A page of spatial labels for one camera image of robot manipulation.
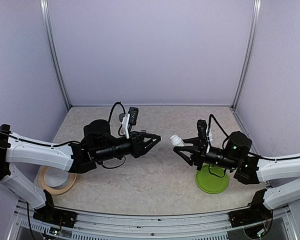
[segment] black cable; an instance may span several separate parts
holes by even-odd
[[[252,156],[255,156],[255,157],[259,158],[259,159],[264,159],[264,160],[269,160],[269,161],[282,161],[282,160],[300,159],[300,156],[292,156],[292,157],[284,157],[284,158],[278,157],[276,159],[273,159],[273,158],[267,158],[267,157],[255,154],[253,152],[249,152],[249,154],[252,155]]]
[[[27,212],[27,215],[28,215],[28,224],[29,224],[29,229],[30,229],[31,236],[32,236],[33,240],[36,240],[34,232],[32,231],[32,227],[31,227],[30,214],[29,214],[29,203],[28,202],[26,203],[26,212]]]
[[[59,143],[59,144],[56,144],[56,145],[51,145],[51,144],[45,144],[45,143],[40,143],[40,142],[36,142],[36,141],[30,141],[30,140],[27,140],[27,139],[17,138],[16,136],[10,135],[10,134],[2,132],[2,131],[0,131],[0,134],[8,136],[8,137],[10,137],[12,139],[15,139],[17,141],[20,141],[20,142],[25,142],[25,143],[28,143],[28,144],[34,144],[34,145],[39,145],[39,146],[49,147],[49,148],[58,148],[58,147],[68,145],[68,144],[71,144],[71,143],[80,144],[79,141],[72,140],[72,141],[66,141],[66,142],[63,142],[63,143]]]
[[[119,127],[119,129],[118,129],[118,135],[119,135],[120,137],[124,137],[125,135],[124,135],[124,134],[121,134],[121,132],[120,132],[121,128],[122,128],[122,124],[120,125],[120,127]]]
[[[211,120],[214,120],[214,122],[218,125],[218,127],[220,128],[220,130],[223,132],[223,134],[226,136],[226,137],[229,137],[229,135],[226,133],[226,131],[223,129],[223,127],[220,125],[220,123],[218,122],[218,120],[216,119],[216,117],[213,115],[213,114],[210,114],[209,115],[209,120],[208,120],[208,131],[207,131],[207,136],[209,137],[209,132],[210,132],[210,128],[211,128]]]
[[[105,166],[103,162],[101,163],[101,166],[102,166],[104,169],[117,169],[117,168],[121,167],[123,164],[125,164],[125,162],[126,162],[126,157],[125,157],[125,156],[123,156],[123,157],[124,157],[123,163],[121,163],[121,164],[118,165],[118,166]]]
[[[229,140],[230,136],[227,136],[222,143],[222,149],[225,150],[225,143]]]
[[[225,169],[223,170],[223,176],[219,176],[219,175],[217,175],[217,174],[211,172],[211,171],[210,171],[210,164],[208,165],[208,172],[209,172],[211,175],[216,176],[216,177],[218,177],[218,178],[221,178],[221,179],[222,179],[222,178],[226,175],[226,171],[227,171],[227,169],[225,168]]]
[[[110,124],[111,121],[111,117],[112,117],[112,113],[114,112],[114,109],[117,105],[120,105],[122,107],[123,113],[126,114],[126,110],[125,107],[122,105],[122,103],[120,101],[117,101],[116,103],[113,104],[110,114],[109,114],[109,119],[108,119],[108,123]]]

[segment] small white object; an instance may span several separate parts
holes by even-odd
[[[126,113],[122,119],[122,130],[123,134],[125,135],[126,139],[129,139],[129,130],[128,130],[128,125],[129,125],[129,119],[130,119],[130,114]]]
[[[69,173],[50,167],[44,174],[44,181],[50,188],[62,189],[69,182]]]
[[[170,140],[171,140],[171,143],[174,147],[184,147],[185,146],[185,143],[181,139],[181,137],[179,137],[175,134],[170,137]]]
[[[209,131],[209,135],[208,135],[208,142],[212,142],[212,140],[213,140],[213,135],[212,135],[212,131]]]
[[[256,234],[259,236],[259,235],[261,235],[261,234],[263,234],[265,232],[265,229],[264,228],[262,228],[260,231],[258,231]]]

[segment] beige floor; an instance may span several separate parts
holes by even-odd
[[[96,119],[108,119],[110,107],[73,107],[60,127],[54,142],[81,140],[83,127]],[[111,121],[113,133],[119,127],[116,108]],[[212,113],[225,131],[239,130],[227,107],[199,106],[140,106],[137,126],[161,135],[157,148],[146,156],[134,159],[128,156],[126,163],[117,169],[98,167],[78,176],[68,192],[54,196],[56,206],[99,213],[124,215],[182,215],[207,213],[245,207],[254,193],[264,187],[243,185],[229,174],[228,188],[219,194],[200,190],[195,182],[196,168],[190,167],[173,152],[170,136],[182,138],[197,136],[198,119],[208,120]],[[212,124],[212,145],[220,147],[223,133]],[[118,160],[104,162],[115,166]]]

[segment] white wall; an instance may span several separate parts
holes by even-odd
[[[263,0],[237,112],[264,156],[300,152],[300,0]],[[300,232],[300,201],[291,203]]]
[[[49,1],[77,105],[232,104],[253,0]]]
[[[38,0],[0,0],[0,125],[51,141],[66,115]],[[20,169],[34,179],[38,167]],[[0,185],[0,240],[18,198]]]

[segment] metal frame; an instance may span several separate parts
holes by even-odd
[[[41,6],[41,12],[42,12],[42,17],[43,17],[43,23],[45,26],[45,31],[49,43],[49,49],[51,53],[51,58],[53,62],[53,67],[55,70],[57,82],[61,91],[63,103],[67,109],[67,111],[70,110],[72,107],[69,99],[69,95],[65,86],[64,79],[61,74],[61,69],[59,65],[59,60],[57,57],[57,52],[56,52],[56,46],[54,42],[54,36],[52,32],[52,27],[51,27],[51,21],[50,21],[50,15],[49,15],[49,8],[48,8],[48,0],[40,0],[40,6]]]
[[[74,228],[62,228],[58,239],[66,240],[126,240],[126,239],[163,239],[163,240],[227,240],[228,232],[251,227],[254,224],[232,228],[229,213],[219,211],[202,214],[172,216],[134,216],[79,211]],[[287,207],[273,211],[273,218],[282,218],[289,240],[298,240],[296,226]],[[37,221],[31,217],[32,230],[48,232],[56,225]],[[11,219],[11,229],[5,238],[15,240],[21,227],[29,228],[27,206],[23,200],[18,202]]]
[[[235,96],[233,99],[233,103],[232,103],[232,108],[234,111],[236,110],[236,108],[238,106],[238,103],[239,103],[239,100],[242,95],[242,91],[243,91],[243,88],[244,88],[244,85],[246,82],[249,64],[250,64],[250,60],[251,60],[251,56],[252,56],[252,52],[253,52],[253,48],[254,48],[254,44],[255,44],[255,37],[256,37],[256,33],[257,33],[260,9],[261,9],[261,0],[254,0],[254,8],[253,8],[253,14],[252,14],[252,21],[251,21],[248,45],[247,45],[246,52],[245,52],[245,57],[244,57],[243,67],[242,67],[241,74],[240,74],[238,88],[236,90],[236,93],[235,93]]]

